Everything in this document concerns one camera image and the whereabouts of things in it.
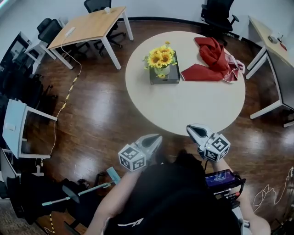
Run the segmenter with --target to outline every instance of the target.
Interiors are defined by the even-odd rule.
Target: vase
[[[165,68],[154,68],[154,71],[157,75],[159,74],[168,75],[170,73],[170,66],[168,65]]]

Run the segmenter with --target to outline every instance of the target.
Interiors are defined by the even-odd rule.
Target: wall baseboard
[[[183,19],[177,19],[177,18],[169,18],[169,17],[129,17],[130,21],[145,21],[145,20],[155,20],[155,21],[169,21],[169,22],[176,22],[176,23],[184,23],[184,24],[191,24],[191,25],[196,25],[202,28],[208,28],[209,25],[208,24],[204,24],[201,22],[196,22],[196,21],[190,21],[190,20],[183,20]],[[228,33],[229,36],[238,39],[239,35],[229,32]],[[241,41],[247,42],[248,44],[250,44],[251,46],[254,46],[256,48],[261,49],[261,46],[257,45],[256,43],[254,43],[253,41],[250,41],[246,38],[242,38]]]

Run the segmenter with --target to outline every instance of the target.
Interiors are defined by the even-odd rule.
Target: white wall
[[[46,17],[72,19],[87,14],[83,2],[17,0],[0,18],[0,60],[20,31],[33,39],[38,33],[36,27]],[[206,0],[112,0],[112,6],[127,6],[129,17],[171,17],[201,22],[201,4],[205,2]],[[240,19],[240,22],[233,25],[236,34],[240,34],[249,14],[271,29],[287,35],[293,27],[294,0],[235,0],[230,14]],[[246,29],[244,37],[253,40],[249,35],[251,34]]]

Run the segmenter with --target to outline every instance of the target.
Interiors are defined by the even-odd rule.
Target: white cable
[[[51,231],[49,228],[44,227],[44,229],[45,229],[45,231],[46,231],[46,233],[47,233],[48,235],[50,235],[50,234],[47,232],[47,230],[48,230],[49,232],[51,232],[51,233],[55,233],[54,231]]]
[[[267,195],[270,191],[272,191],[272,190],[274,191],[274,205],[276,205],[276,204],[278,204],[278,203],[280,202],[280,200],[281,200],[281,198],[282,198],[282,196],[283,196],[283,194],[284,194],[284,191],[285,191],[285,189],[286,189],[287,181],[289,181],[289,179],[290,179],[290,172],[291,172],[291,171],[292,171],[292,167],[291,167],[291,169],[289,170],[288,175],[287,175],[287,177],[286,177],[286,180],[285,180],[285,187],[284,187],[284,189],[283,189],[282,195],[281,195],[280,199],[279,199],[277,202],[275,202],[275,201],[276,201],[276,191],[274,190],[274,188],[271,188],[271,189],[270,189],[270,185],[267,185],[263,190],[261,190],[258,194],[255,195],[254,200],[253,200],[253,203],[252,203],[252,206],[253,206],[253,207],[257,207],[257,208],[254,210],[254,212],[256,212],[256,211],[258,210],[258,208],[261,206],[263,200],[265,199],[266,195]],[[261,199],[261,202],[260,202],[259,204],[257,204],[257,205],[254,205],[254,202],[255,202],[256,196],[259,195],[260,193],[262,193],[262,199]]]
[[[61,49],[62,49],[62,50],[68,55],[68,56],[70,56],[71,58],[73,58],[70,54],[68,54],[68,53],[63,49],[62,44],[63,44],[64,40],[63,40],[62,43],[61,43]],[[75,58],[73,58],[73,59],[74,59],[74,60],[80,65],[80,67],[81,67],[81,69],[80,69],[80,71],[79,71],[79,74],[78,74],[78,76],[79,76],[79,75],[81,74],[81,72],[82,72],[82,64],[81,64],[80,62],[78,62]],[[59,112],[58,112],[56,118],[58,118],[58,115],[59,115],[59,113],[60,113],[61,110],[62,110],[62,108],[59,110]],[[50,155],[52,154],[52,151],[53,151],[53,149],[54,149],[54,147],[55,147],[55,143],[56,143],[56,121],[54,121],[54,144],[53,144],[53,147],[51,148]]]

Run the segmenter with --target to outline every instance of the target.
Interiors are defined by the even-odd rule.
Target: small display screen
[[[214,187],[235,181],[235,176],[228,169],[224,171],[207,174],[205,176],[205,181],[208,187]]]

